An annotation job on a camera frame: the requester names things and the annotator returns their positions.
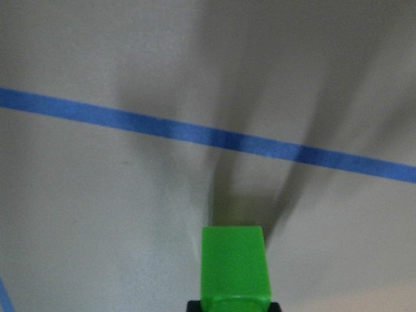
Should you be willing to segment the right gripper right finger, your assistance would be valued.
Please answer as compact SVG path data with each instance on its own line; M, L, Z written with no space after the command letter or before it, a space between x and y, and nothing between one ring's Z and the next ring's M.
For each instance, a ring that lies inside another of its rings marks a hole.
M268 312L281 312L281 307L278 302L271 302Z

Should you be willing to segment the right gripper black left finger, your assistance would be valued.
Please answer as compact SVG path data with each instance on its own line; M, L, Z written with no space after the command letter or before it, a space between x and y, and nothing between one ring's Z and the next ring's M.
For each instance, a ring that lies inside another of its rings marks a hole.
M187 312L201 312L201 303L199 300L190 300L187 302Z

